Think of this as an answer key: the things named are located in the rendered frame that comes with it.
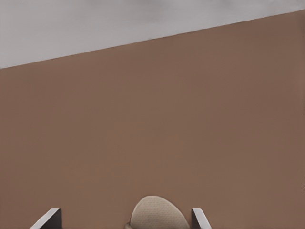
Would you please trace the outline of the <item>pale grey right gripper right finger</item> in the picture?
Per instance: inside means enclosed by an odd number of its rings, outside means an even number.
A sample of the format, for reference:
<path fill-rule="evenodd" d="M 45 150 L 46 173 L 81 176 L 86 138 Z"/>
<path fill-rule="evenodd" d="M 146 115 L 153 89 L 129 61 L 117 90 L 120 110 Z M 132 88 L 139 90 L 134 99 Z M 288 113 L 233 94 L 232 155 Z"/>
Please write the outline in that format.
<path fill-rule="evenodd" d="M 201 208 L 193 208 L 191 214 L 192 229 L 212 229 L 207 217 Z"/>

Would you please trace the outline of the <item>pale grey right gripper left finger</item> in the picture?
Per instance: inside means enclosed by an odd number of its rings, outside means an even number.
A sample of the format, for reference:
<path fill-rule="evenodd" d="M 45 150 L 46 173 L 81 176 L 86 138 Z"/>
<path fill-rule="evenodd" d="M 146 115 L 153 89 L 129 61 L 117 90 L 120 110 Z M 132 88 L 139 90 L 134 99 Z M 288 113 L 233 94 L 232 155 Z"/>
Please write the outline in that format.
<path fill-rule="evenodd" d="M 30 229 L 61 229 L 61 209 L 51 208 Z"/>

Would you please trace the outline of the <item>beige fabric shoe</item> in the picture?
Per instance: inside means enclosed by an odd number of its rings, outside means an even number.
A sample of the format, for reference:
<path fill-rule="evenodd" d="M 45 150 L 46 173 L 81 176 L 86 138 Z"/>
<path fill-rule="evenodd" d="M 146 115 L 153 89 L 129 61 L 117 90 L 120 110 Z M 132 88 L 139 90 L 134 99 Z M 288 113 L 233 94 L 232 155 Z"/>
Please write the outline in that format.
<path fill-rule="evenodd" d="M 124 229 L 190 229 L 182 212 L 160 196 L 145 196 L 134 207 Z"/>

